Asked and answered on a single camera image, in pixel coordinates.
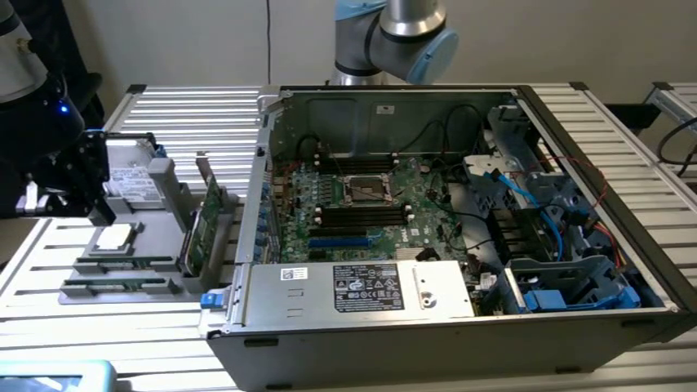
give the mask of connector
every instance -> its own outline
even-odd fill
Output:
[[[484,177],[489,177],[493,182],[498,182],[498,177],[502,175],[504,174],[501,173],[501,171],[498,169],[493,169],[492,172],[484,173]]]

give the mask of aluminum extrusion table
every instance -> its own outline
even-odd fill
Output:
[[[243,197],[256,140],[256,87],[133,88],[108,131],[151,131],[176,160],[180,180],[203,189],[196,151],[211,152],[219,182]],[[656,163],[589,91],[568,84],[534,90],[605,174],[688,279],[697,285],[694,194]],[[237,390],[197,331],[196,303],[59,305],[71,265],[89,241],[84,219],[41,220],[0,275],[0,359],[108,359],[119,391]],[[232,277],[233,229],[221,283]],[[361,391],[697,390],[697,331],[637,347],[592,374],[388,385]]]

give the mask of cpu socket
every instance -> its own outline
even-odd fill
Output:
[[[344,204],[388,203],[392,204],[390,178],[381,174],[376,176],[345,176]]]

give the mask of power supply label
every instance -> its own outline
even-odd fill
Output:
[[[334,265],[334,309],[340,313],[404,310],[396,264]]]

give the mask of blue pcie slot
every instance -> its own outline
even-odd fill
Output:
[[[309,240],[308,247],[361,247],[369,248],[372,241],[369,238],[313,238]]]

